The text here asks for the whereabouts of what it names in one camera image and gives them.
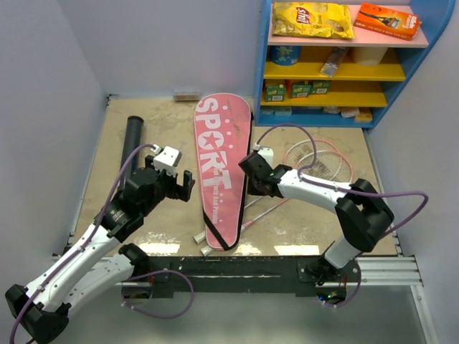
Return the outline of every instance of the yellow shelf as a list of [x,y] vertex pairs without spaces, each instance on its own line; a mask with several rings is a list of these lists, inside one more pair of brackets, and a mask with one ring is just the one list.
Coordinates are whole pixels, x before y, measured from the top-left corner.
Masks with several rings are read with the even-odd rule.
[[384,108],[387,102],[379,82],[333,81],[326,95],[309,95],[307,98],[295,99],[286,97],[283,102],[265,102],[265,92],[263,92],[261,105]]
[[[303,47],[298,63],[293,66],[280,66],[267,61],[265,79],[329,80],[329,77],[319,71],[332,49],[333,47]],[[389,49],[381,63],[374,67],[358,65],[347,54],[332,80],[403,81],[405,75],[395,51]]]

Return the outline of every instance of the pink racket cover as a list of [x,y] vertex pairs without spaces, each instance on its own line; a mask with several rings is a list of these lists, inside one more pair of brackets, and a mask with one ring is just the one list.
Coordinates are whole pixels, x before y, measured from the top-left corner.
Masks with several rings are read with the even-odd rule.
[[245,175],[237,164],[248,152],[251,118],[247,102],[230,93],[209,95],[196,106],[194,129],[203,216],[207,243],[213,249],[232,249],[239,240]]

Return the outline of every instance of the floor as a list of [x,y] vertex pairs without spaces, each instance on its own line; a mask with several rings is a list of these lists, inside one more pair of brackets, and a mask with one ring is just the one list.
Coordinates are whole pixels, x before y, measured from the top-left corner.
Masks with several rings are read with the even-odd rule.
[[[179,173],[190,170],[197,178],[197,154],[194,144],[194,108],[196,103],[175,103],[168,98],[112,99],[103,126],[87,191],[75,232],[79,239],[99,212],[118,174],[126,129],[126,119],[137,115],[145,120],[143,142],[170,145],[183,153]],[[377,184],[372,162],[362,131],[358,128],[308,128],[314,138],[331,141],[354,167],[354,180],[365,178]],[[255,127],[252,138],[259,138],[266,128]],[[297,128],[274,130],[263,141],[275,152],[280,163],[287,149],[305,140]],[[248,208],[245,221],[278,203],[264,198]],[[145,219],[145,224],[124,243],[133,242],[150,255],[201,255],[192,237],[204,230],[199,186],[191,201],[184,203],[166,199]],[[336,215],[316,206],[289,200],[278,209],[255,222],[242,234],[240,243],[231,252],[214,255],[283,255],[319,254],[341,236]],[[378,243],[372,254],[396,254],[391,237]]]

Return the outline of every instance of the cable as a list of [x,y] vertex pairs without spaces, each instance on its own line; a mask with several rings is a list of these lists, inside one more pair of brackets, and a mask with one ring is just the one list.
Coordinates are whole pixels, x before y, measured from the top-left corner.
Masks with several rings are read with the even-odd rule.
[[344,192],[345,194],[353,194],[353,195],[363,196],[363,197],[372,197],[372,198],[376,198],[376,199],[392,198],[392,197],[403,197],[403,196],[422,196],[422,197],[424,197],[424,199],[422,200],[421,204],[410,215],[408,215],[400,223],[396,224],[391,229],[386,231],[383,234],[382,238],[388,236],[393,231],[398,230],[398,228],[404,226],[407,222],[411,221],[416,215],[418,215],[421,212],[421,210],[425,207],[425,205],[429,201],[429,196],[424,191],[400,191],[400,192],[389,192],[389,193],[371,193],[371,192],[362,192],[362,191],[357,191],[357,190],[349,190],[347,188],[342,188],[342,187],[336,187],[335,188],[335,186],[328,185],[328,184],[325,184],[325,183],[321,183],[320,181],[312,181],[311,179],[305,178],[304,175],[302,174],[304,169],[305,168],[300,168],[298,170],[298,177],[302,181],[305,181],[306,183],[313,184],[313,185],[316,185],[316,186],[321,186],[321,187],[324,187],[324,188],[328,188],[330,190],[341,191],[341,192]]
[[258,146],[260,147],[260,143],[261,143],[261,140],[263,138],[265,138],[265,136],[270,133],[271,131],[273,131],[274,129],[276,128],[279,128],[279,127],[294,127],[294,128],[298,128],[300,129],[301,131],[303,131],[308,137],[309,137],[309,140],[311,140],[311,145],[313,146],[313,152],[314,152],[314,157],[313,157],[313,161],[310,165],[307,165],[307,166],[304,166],[304,168],[311,168],[313,167],[315,164],[316,164],[316,160],[317,160],[317,146],[316,146],[316,142],[314,141],[313,139],[313,136],[305,129],[305,128],[302,128],[298,125],[295,125],[295,124],[291,124],[291,123],[286,123],[286,124],[279,124],[279,125],[275,125],[271,128],[269,128],[268,130],[266,130],[261,136],[260,138],[258,139],[258,141],[256,142],[255,144],[255,147]]
[[260,138],[258,139],[256,144],[260,145],[261,140],[270,131],[273,131],[274,129],[279,128],[281,126],[284,126],[284,127],[296,127],[298,129],[301,129],[309,137],[309,139],[311,140],[311,143],[313,145],[313,153],[314,153],[313,162],[309,166],[304,166],[304,167],[298,169],[298,177],[299,177],[300,180],[302,180],[302,181],[304,181],[306,183],[309,183],[309,184],[313,184],[313,185],[316,185],[316,186],[321,186],[323,188],[328,188],[330,190],[341,191],[341,192],[344,192],[346,194],[353,194],[353,195],[363,196],[363,197],[373,197],[373,198],[377,198],[377,199],[383,199],[383,198],[403,197],[403,196],[422,196],[424,198],[422,200],[421,204],[410,215],[408,215],[400,223],[396,224],[391,229],[386,231],[383,234],[382,238],[388,236],[393,231],[398,230],[400,227],[404,226],[406,223],[411,221],[416,215],[418,215],[421,212],[421,210],[424,209],[425,205],[429,201],[429,196],[424,191],[401,191],[401,192],[390,192],[390,193],[370,193],[370,192],[349,190],[347,188],[342,188],[342,187],[337,187],[336,188],[335,186],[331,186],[331,185],[328,185],[328,184],[325,184],[325,183],[321,183],[320,181],[312,181],[310,179],[305,178],[304,175],[302,174],[302,172],[304,170],[306,170],[307,168],[310,168],[310,167],[314,166],[314,164],[316,163],[316,160],[317,160],[317,147],[316,147],[316,144],[314,143],[314,139],[313,139],[312,135],[305,128],[302,128],[300,126],[297,126],[297,125],[294,125],[294,124],[291,124],[291,123],[276,125],[274,127],[269,128],[268,130],[266,130],[260,136]]
[[140,280],[140,279],[145,278],[145,277],[154,276],[156,274],[176,274],[177,276],[180,276],[181,278],[183,278],[186,283],[188,283],[188,286],[189,286],[189,289],[190,289],[190,292],[191,292],[191,297],[189,299],[188,305],[186,305],[186,307],[181,312],[178,312],[178,313],[173,314],[173,315],[160,315],[160,314],[156,314],[156,313],[153,313],[153,312],[149,312],[148,310],[142,310],[141,308],[132,306],[132,304],[129,303],[127,301],[127,299],[125,298],[124,292],[121,292],[121,298],[123,299],[123,303],[121,305],[122,306],[127,306],[128,308],[130,308],[132,310],[135,310],[136,312],[139,312],[139,313],[141,313],[143,315],[147,315],[149,317],[154,317],[156,319],[175,319],[176,317],[180,317],[181,315],[185,314],[191,308],[191,306],[193,305],[194,288],[193,288],[193,284],[191,283],[189,278],[187,276],[185,276],[184,274],[182,274],[181,272],[178,272],[178,271],[175,271],[175,270],[160,270],[160,271],[155,271],[155,272],[149,272],[148,274],[142,274],[141,276],[132,277],[132,278],[128,279],[128,281],[136,281],[136,280]]
[[[356,260],[354,260],[354,263],[356,264],[356,268],[357,268],[357,278],[359,279],[358,282],[357,282],[356,289],[354,289],[354,291],[352,292],[351,296],[347,297],[343,302],[340,302],[340,303],[337,304],[337,305],[330,305],[330,306],[332,306],[333,308],[340,308],[340,307],[343,307],[343,306],[347,305],[348,303],[350,303],[350,302],[357,296],[357,293],[358,293],[359,290],[360,290],[360,285],[361,285],[361,269],[360,269],[359,263],[357,263]],[[347,286],[347,276],[346,276],[346,279],[345,279],[345,286]]]
[[[105,200],[102,210],[99,213],[99,217],[95,223],[93,231],[91,232],[89,237],[81,244],[82,251],[84,251],[84,248],[88,246],[88,244],[91,242],[91,240],[95,236],[95,233],[99,229],[99,226],[102,223],[103,216],[105,212],[107,211],[108,204],[110,203],[113,197],[113,194],[115,193],[116,187],[118,183],[120,182],[121,178],[123,177],[125,170],[127,169],[128,165],[131,163],[131,160],[134,158],[134,156],[136,156],[136,154],[140,150],[144,148],[154,149],[154,146],[149,143],[140,145],[136,149],[134,149],[133,152],[126,159],[124,165],[121,167],[120,172],[118,173],[118,176],[115,179],[115,182],[112,185],[110,192],[108,193],[107,199]],[[29,309],[30,305],[34,302],[38,294],[41,291],[44,291],[44,287],[49,283],[49,281],[52,280],[56,276],[56,274],[58,274],[62,270],[63,267],[65,267],[69,262],[71,262],[82,251],[78,251],[78,250],[74,251],[70,256],[68,256],[59,265],[57,265],[57,267],[54,270],[52,270],[52,272],[47,276],[47,278],[44,279],[43,283],[39,286],[39,289],[35,290],[32,296],[26,301],[23,308],[20,310],[19,314],[17,315],[16,320],[14,321],[13,328],[11,329],[11,333],[9,336],[9,344],[14,344],[14,336],[16,335],[17,328],[19,327],[19,324],[21,323],[21,320],[24,317],[25,312]]]

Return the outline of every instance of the green box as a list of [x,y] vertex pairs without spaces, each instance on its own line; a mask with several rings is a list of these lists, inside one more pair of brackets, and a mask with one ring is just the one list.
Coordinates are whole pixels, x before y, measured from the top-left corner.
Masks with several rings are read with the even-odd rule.
[[313,86],[311,88],[311,94],[313,95],[326,95],[328,89],[330,88],[331,81],[317,80],[313,81]]
[[265,101],[283,102],[285,99],[285,84],[279,80],[265,80]]
[[297,82],[292,84],[292,89],[290,91],[290,98],[305,98],[309,96],[311,92],[311,85],[308,85],[304,81]]

